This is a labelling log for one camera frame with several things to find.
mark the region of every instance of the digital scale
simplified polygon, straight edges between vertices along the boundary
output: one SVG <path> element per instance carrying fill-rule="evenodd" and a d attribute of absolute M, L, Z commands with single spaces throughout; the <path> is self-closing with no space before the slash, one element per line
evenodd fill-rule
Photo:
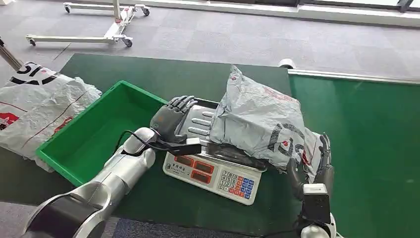
<path fill-rule="evenodd" d="M 198 137 L 202 152 L 188 156 L 167 153 L 163 172 L 237 202 L 253 204 L 261 174 L 267 170 L 266 164 L 235 146 L 209 142 L 207 135 L 218 103 L 195 100 L 198 103 L 190 109 L 175 134 Z"/>

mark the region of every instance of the package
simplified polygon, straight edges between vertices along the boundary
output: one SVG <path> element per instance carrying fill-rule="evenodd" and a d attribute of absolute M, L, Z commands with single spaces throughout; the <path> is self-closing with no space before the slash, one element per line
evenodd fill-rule
<path fill-rule="evenodd" d="M 235 66 L 212 118 L 209 139 L 268 159 L 283 171 L 295 158 L 308 165 L 307 174 L 315 177 L 316 168 L 310 164 L 319 135 L 305 128 L 299 101 L 253 81 Z"/>
<path fill-rule="evenodd" d="M 0 88 L 0 130 L 14 123 L 71 80 L 73 79 L 39 64 L 25 63 Z"/>
<path fill-rule="evenodd" d="M 13 85 L 9 82 L 0 89 L 0 102 L 6 101 L 0 103 L 0 116 L 8 114 L 3 118 L 0 146 L 35 160 L 38 166 L 52 172 L 53 169 L 35 155 L 35 150 L 97 100 L 101 91 L 85 84 L 80 78 L 72 79 L 43 67 L 41 69 L 48 72 L 46 77 L 55 75 L 56 78 L 46 84 L 42 84 L 42 77 L 37 80 L 40 84 Z M 19 80 L 30 82 L 22 75 Z"/>

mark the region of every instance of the red digital display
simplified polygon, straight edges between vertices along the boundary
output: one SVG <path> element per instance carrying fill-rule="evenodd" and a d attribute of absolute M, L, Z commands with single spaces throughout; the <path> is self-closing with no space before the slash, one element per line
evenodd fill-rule
<path fill-rule="evenodd" d="M 189 167 L 192 167 L 194 163 L 194 160 L 192 158 L 186 156 L 175 157 L 175 161 Z"/>
<path fill-rule="evenodd" d="M 198 161 L 198 160 L 194 163 L 194 168 L 197 169 L 197 170 L 201 170 L 203 172 L 206 172 L 208 174 L 212 174 L 213 170 L 214 170 L 213 165 L 208 165 L 208 164 L 203 163 L 203 162 Z"/>
<path fill-rule="evenodd" d="M 191 177 L 203 183 L 210 183 L 211 179 L 210 176 L 200 173 L 196 170 L 193 170 L 193 172 L 191 173 Z"/>

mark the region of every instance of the robotic hand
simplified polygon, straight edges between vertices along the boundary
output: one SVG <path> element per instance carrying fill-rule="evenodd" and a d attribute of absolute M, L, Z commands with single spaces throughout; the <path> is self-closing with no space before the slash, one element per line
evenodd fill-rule
<path fill-rule="evenodd" d="M 287 175 L 295 197 L 302 201 L 302 210 L 297 220 L 297 233 L 302 238 L 336 238 L 337 228 L 330 212 L 334 167 L 331 165 L 331 150 L 328 136 L 320 136 L 321 161 L 314 183 L 301 182 L 296 172 L 297 162 L 291 158 Z"/>
<path fill-rule="evenodd" d="M 114 154 L 89 182 L 38 206 L 24 228 L 23 238 L 101 237 L 106 221 L 138 179 L 154 164 L 155 151 L 174 155 L 201 153 L 200 140 L 186 140 L 175 129 L 197 102 L 194 96 L 172 99 L 151 120 L 151 128 L 124 131 Z M 132 134 L 122 146 L 123 135 Z"/>

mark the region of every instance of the scale keypad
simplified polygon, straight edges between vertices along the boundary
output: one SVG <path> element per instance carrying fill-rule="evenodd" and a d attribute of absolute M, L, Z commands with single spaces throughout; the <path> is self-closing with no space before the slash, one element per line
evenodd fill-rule
<path fill-rule="evenodd" d="M 236 196 L 250 199 L 252 189 L 254 188 L 254 181 L 229 171 L 223 171 L 218 188 Z"/>

